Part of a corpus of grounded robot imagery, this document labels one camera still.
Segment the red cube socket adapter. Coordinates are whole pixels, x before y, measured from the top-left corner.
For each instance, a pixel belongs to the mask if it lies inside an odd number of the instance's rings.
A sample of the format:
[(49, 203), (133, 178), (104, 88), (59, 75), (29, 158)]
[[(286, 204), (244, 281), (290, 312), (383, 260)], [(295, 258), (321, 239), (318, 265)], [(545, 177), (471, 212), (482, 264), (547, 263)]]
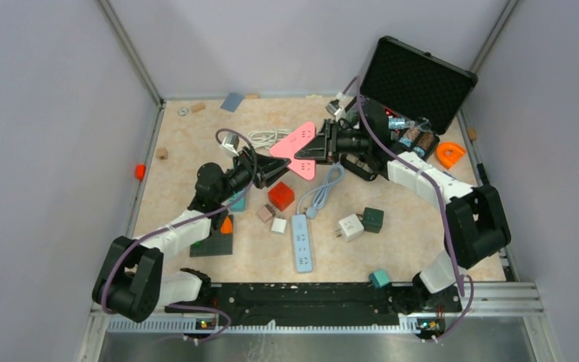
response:
[(278, 182), (268, 190), (268, 200), (279, 211), (285, 211), (294, 201), (294, 191), (284, 182)]

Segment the pink triangular power strip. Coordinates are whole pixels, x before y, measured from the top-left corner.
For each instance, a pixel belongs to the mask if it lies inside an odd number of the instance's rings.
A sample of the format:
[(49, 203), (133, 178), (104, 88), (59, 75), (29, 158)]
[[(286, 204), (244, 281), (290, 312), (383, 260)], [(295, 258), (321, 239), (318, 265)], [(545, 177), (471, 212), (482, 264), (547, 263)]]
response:
[(308, 121), (296, 128), (289, 135), (274, 144), (269, 153), (275, 158), (287, 158), (290, 160), (287, 166), (289, 170), (305, 180), (312, 180), (316, 175), (316, 161), (298, 159), (296, 153), (302, 150), (317, 135), (316, 126)]

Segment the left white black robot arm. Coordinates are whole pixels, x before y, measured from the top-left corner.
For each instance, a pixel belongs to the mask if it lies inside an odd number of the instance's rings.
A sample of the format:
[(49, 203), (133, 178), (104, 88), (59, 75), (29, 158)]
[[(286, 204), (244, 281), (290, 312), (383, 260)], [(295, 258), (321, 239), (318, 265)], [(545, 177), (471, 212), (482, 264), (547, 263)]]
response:
[(93, 286), (93, 302), (108, 314), (144, 321), (163, 293), (166, 260), (218, 230), (227, 218), (230, 198), (238, 200), (252, 187), (273, 184), (288, 172), (290, 163), (246, 148), (232, 158), (230, 169), (213, 162), (201, 165), (195, 195), (175, 220), (137, 239), (119, 236), (110, 244)]

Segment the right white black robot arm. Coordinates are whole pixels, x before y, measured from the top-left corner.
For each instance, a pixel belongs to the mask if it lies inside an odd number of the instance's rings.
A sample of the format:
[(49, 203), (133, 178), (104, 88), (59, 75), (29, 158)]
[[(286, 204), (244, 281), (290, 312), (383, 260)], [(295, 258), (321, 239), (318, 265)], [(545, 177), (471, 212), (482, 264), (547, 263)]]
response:
[(409, 189), (440, 212), (444, 249), (412, 279), (403, 313), (414, 307), (433, 310), (454, 284), (464, 288), (467, 270), (510, 243), (507, 218), (494, 186), (463, 183), (427, 163), (412, 144), (384, 143), (368, 124), (342, 127), (326, 120), (320, 132), (295, 153), (299, 160), (319, 164), (342, 162), (346, 155), (358, 157), (374, 173)]

